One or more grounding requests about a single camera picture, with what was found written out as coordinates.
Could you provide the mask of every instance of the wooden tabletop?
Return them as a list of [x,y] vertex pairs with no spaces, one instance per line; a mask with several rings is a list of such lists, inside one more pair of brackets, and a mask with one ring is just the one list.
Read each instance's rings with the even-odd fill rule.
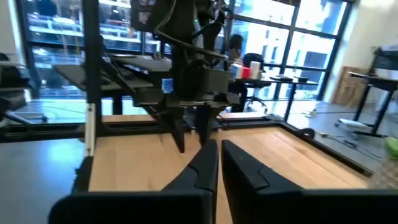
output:
[[[365,188],[366,178],[280,128],[221,131],[212,135],[220,148],[229,139],[280,175],[306,189]],[[161,190],[200,149],[196,134],[185,134],[179,153],[170,134],[99,138],[90,191]],[[222,173],[218,181],[217,223],[232,223]]]
[[[234,118],[261,118],[265,116],[264,113],[260,112],[247,112],[247,113],[220,113],[220,116],[223,119],[234,119]],[[154,119],[148,115],[110,115],[103,116],[103,122],[111,123],[111,122],[131,122],[131,121],[154,121]]]

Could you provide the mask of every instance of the black cable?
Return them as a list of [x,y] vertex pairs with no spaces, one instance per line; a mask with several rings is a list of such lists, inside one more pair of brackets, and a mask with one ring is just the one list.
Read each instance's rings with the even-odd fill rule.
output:
[[163,37],[164,39],[167,39],[169,42],[171,42],[174,45],[179,45],[180,47],[185,47],[186,49],[196,50],[197,52],[200,52],[200,53],[205,54],[205,55],[211,55],[211,56],[216,57],[216,58],[220,58],[220,59],[224,59],[224,60],[227,59],[227,56],[225,56],[225,55],[221,55],[221,54],[218,54],[218,53],[216,53],[214,51],[210,51],[210,50],[207,50],[207,49],[201,49],[201,48],[198,48],[198,47],[196,47],[196,46],[194,46],[192,44],[188,44],[188,43],[182,42],[181,40],[177,40],[177,39],[175,39],[175,38],[163,33],[160,30],[160,28],[163,28],[163,26],[166,25],[166,23],[168,23],[169,20],[171,19],[176,5],[177,5],[177,0],[173,0],[172,6],[170,7],[170,10],[168,11],[165,19],[160,24],[158,24],[156,26],[156,28],[154,30],[154,33],[156,35],[159,35],[159,36]]
[[350,149],[352,149],[352,150],[354,150],[354,151],[357,151],[357,152],[361,153],[362,155],[364,155],[364,156],[366,156],[366,157],[368,157],[368,158],[374,159],[375,161],[382,162],[382,161],[380,160],[380,159],[382,159],[381,156],[377,156],[377,155],[371,153],[368,149],[366,149],[366,152],[370,153],[371,156],[370,156],[369,154],[366,154],[366,153],[364,153],[364,152],[362,152],[362,151],[360,151],[360,150],[354,148],[353,146],[350,146],[349,144],[347,144],[347,143],[345,143],[345,142],[343,142],[343,141],[338,140],[338,139],[335,139],[335,138],[332,138],[332,137],[329,137],[329,136],[326,136],[325,138],[334,140],[334,141],[336,141],[336,142],[338,142],[338,143],[340,143],[340,144],[342,144],[342,145],[344,145],[344,146],[346,146],[346,147],[349,147]]

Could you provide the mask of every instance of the white container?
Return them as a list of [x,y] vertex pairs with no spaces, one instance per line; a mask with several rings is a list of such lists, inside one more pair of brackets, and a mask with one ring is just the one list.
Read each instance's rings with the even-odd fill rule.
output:
[[260,72],[260,62],[250,62],[251,79],[258,79]]

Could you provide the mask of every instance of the person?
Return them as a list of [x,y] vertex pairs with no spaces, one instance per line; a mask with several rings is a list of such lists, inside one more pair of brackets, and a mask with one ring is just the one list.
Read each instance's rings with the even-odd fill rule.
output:
[[233,63],[241,63],[240,58],[242,54],[243,37],[239,34],[234,34],[229,40],[228,49],[225,51],[225,55],[228,56],[228,61],[226,61],[226,69],[230,69]]
[[[225,51],[225,55],[229,57],[227,61],[224,62],[224,70],[230,70],[233,63],[241,64],[240,58],[242,54],[243,37],[239,34],[234,34],[231,36],[228,49]],[[239,94],[239,105],[233,106],[231,109],[232,113],[238,113],[244,111],[244,105],[246,104],[246,99],[248,97],[248,89],[243,82],[235,81],[228,85],[228,91],[230,93]]]

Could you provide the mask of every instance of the wooden table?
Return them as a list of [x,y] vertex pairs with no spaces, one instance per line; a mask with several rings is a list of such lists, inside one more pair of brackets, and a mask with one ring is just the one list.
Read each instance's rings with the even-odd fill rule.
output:
[[[367,187],[364,176],[280,128],[220,131],[212,138],[218,140],[219,148],[222,139],[231,140],[306,189]],[[161,190],[179,175],[199,149],[198,136],[188,133],[184,154],[179,153],[170,134],[99,138],[90,191]],[[232,223],[221,172],[217,223]]]

